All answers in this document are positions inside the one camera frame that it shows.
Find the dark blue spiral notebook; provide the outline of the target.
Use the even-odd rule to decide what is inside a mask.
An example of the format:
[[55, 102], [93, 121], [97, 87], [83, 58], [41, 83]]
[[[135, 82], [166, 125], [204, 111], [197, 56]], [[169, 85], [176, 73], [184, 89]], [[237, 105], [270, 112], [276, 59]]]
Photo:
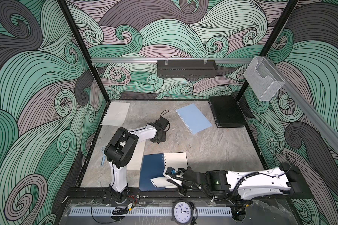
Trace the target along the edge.
[[150, 181], [152, 178], [156, 177], [168, 177], [165, 174], [167, 167], [186, 169], [188, 167], [186, 153], [179, 152], [145, 155], [140, 172], [140, 190], [154, 191], [169, 189], [156, 188]]

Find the torn lined paper page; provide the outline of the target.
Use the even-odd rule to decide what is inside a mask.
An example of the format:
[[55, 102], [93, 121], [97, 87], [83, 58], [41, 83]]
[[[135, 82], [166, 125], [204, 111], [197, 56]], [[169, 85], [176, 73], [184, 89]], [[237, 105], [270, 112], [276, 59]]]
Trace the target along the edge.
[[126, 119], [130, 103], [126, 102], [111, 102], [104, 119], [101, 122], [102, 126], [122, 126]]

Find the cream lined spiral notebook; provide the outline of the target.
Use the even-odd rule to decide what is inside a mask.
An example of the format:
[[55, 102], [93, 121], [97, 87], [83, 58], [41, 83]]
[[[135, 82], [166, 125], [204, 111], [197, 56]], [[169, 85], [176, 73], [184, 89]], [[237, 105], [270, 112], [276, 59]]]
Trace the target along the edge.
[[146, 141], [139, 142], [136, 145], [133, 156], [127, 164], [127, 170], [141, 171], [145, 145]]

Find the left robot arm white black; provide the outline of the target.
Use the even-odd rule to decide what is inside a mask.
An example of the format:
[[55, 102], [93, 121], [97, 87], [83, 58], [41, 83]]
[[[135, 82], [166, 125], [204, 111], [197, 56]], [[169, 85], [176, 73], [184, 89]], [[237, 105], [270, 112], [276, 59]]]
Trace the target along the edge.
[[121, 203], [128, 197], [127, 165], [133, 157], [137, 144], [146, 140], [153, 143], [165, 142], [170, 125], [170, 122], [161, 116], [144, 127], [132, 130], [120, 127], [115, 132], [104, 150], [110, 165], [109, 190], [113, 201]]

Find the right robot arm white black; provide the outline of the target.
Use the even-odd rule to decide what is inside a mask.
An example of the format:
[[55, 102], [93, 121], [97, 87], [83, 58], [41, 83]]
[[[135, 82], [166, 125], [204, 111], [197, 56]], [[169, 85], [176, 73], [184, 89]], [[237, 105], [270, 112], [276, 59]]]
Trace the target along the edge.
[[191, 167], [167, 167], [164, 176], [177, 184], [178, 192], [186, 196], [187, 189], [199, 190], [212, 201], [252, 200], [264, 196], [288, 196], [292, 199], [313, 199], [301, 170], [289, 162], [278, 167], [252, 172], [214, 170], [195, 172]]

